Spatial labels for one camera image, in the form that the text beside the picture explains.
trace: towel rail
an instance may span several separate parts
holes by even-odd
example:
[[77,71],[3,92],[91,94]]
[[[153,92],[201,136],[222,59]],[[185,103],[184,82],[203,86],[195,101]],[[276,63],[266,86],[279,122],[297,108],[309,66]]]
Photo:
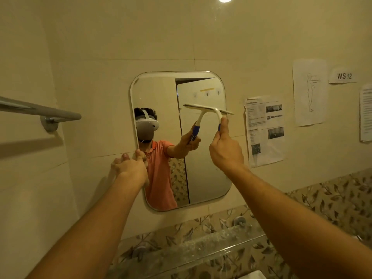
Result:
[[40,116],[41,124],[48,132],[56,131],[59,122],[81,119],[80,113],[68,112],[66,110],[54,109],[52,107],[40,106],[4,97],[0,97],[0,111],[38,115]]

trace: dark hair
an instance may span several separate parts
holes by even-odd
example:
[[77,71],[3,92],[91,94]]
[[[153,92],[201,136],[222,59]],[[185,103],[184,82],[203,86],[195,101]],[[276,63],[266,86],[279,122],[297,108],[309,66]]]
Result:
[[145,115],[145,113],[142,110],[145,110],[149,116],[153,116],[155,119],[158,119],[158,116],[156,115],[156,111],[148,107],[142,107],[142,108],[136,107],[134,109],[134,117],[137,118],[139,116]]

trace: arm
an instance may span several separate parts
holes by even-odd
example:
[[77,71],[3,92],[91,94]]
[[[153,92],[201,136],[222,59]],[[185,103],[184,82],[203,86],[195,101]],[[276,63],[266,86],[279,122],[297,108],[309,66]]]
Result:
[[188,133],[181,137],[181,141],[177,145],[169,146],[167,148],[167,154],[170,157],[184,158],[188,155],[189,151],[196,150],[199,147],[199,143],[201,142],[199,136],[197,136],[194,141],[191,141],[191,135],[194,125],[191,127],[191,130]]
[[209,149],[300,278],[372,278],[370,249],[250,172],[226,118]]
[[116,180],[105,195],[49,250],[26,279],[103,278],[147,170],[140,151],[115,159]]

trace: blue grip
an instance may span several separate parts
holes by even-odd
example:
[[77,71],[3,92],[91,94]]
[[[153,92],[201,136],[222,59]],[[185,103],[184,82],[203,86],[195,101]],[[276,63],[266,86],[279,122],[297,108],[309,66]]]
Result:
[[199,133],[200,126],[194,126],[194,129],[192,130],[192,135],[191,135],[191,141],[194,141],[196,139],[196,136]]

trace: white vr headset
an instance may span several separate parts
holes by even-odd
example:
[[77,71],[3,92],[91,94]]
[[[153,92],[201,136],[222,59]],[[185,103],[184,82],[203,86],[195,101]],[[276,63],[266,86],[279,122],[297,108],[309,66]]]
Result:
[[154,132],[159,128],[159,121],[149,116],[145,110],[142,111],[144,115],[136,117],[137,137],[139,140],[152,140]]

